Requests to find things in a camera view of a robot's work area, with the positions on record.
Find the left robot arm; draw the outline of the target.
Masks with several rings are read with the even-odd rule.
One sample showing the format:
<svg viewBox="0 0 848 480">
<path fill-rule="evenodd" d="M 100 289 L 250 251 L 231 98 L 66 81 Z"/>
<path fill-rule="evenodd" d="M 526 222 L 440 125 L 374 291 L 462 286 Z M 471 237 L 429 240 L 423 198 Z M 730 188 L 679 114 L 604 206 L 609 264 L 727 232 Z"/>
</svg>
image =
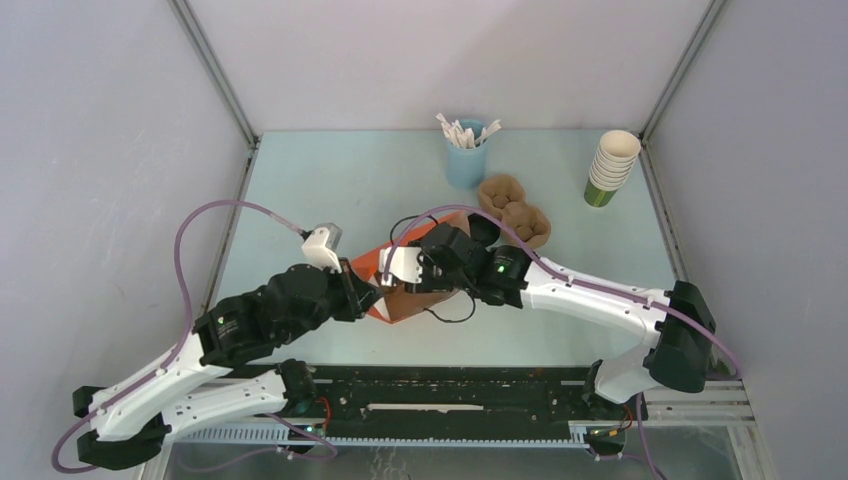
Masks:
<svg viewBox="0 0 848 480">
<path fill-rule="evenodd" d="M 284 361 L 240 383 L 201 391 L 247 363 L 270 356 L 328 320 L 354 322 L 383 297 L 343 261 L 341 269 L 297 264 L 257 289 L 228 297 L 199 317 L 186 341 L 146 372 L 109 388 L 73 394 L 89 429 L 76 440 L 81 462 L 123 470 L 197 431 L 247 416 L 304 416 L 318 397 L 305 362 Z"/>
</svg>

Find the orange paper bag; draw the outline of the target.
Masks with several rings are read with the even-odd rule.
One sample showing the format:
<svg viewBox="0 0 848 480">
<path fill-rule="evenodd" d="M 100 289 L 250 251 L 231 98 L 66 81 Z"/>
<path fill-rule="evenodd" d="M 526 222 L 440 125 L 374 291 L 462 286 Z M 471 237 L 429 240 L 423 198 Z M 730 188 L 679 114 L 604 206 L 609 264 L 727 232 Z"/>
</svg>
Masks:
<svg viewBox="0 0 848 480">
<path fill-rule="evenodd" d="M 404 235 L 402 230 L 415 218 L 409 215 L 396 221 L 387 242 L 351 261 L 358 277 L 382 293 L 382 298 L 367 314 L 387 324 L 397 324 L 421 313 L 432 314 L 436 305 L 459 292 L 423 254 L 420 241 L 441 226 L 456 227 L 468 234 L 468 215 L 430 214 Z"/>
</svg>

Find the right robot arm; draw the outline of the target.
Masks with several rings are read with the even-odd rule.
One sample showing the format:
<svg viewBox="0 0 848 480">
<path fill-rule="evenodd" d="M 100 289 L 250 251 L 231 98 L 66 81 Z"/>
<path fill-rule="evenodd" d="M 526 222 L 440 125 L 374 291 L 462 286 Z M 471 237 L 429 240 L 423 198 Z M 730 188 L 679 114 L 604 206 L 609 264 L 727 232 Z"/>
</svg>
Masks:
<svg viewBox="0 0 848 480">
<path fill-rule="evenodd" d="M 583 276 L 518 246 L 494 247 L 440 224 L 380 259 L 409 293 L 461 290 L 490 306 L 559 312 L 633 335 L 637 343 L 594 362 L 581 392 L 585 411 L 606 418 L 636 394 L 666 387 L 700 393 L 709 377 L 716 323 L 700 289 L 628 287 Z"/>
</svg>

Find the brown pulp cup carrier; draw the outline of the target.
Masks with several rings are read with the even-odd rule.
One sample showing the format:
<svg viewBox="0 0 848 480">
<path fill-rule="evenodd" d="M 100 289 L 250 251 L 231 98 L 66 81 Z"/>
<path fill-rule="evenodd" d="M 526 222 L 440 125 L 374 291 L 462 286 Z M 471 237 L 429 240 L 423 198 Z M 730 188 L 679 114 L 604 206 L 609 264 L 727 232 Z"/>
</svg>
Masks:
<svg viewBox="0 0 848 480">
<path fill-rule="evenodd" d="M 510 227 L 531 249 L 548 243 L 552 233 L 550 220 L 527 201 L 525 189 L 515 177 L 488 177 L 479 185 L 477 196 L 482 210 Z"/>
</svg>

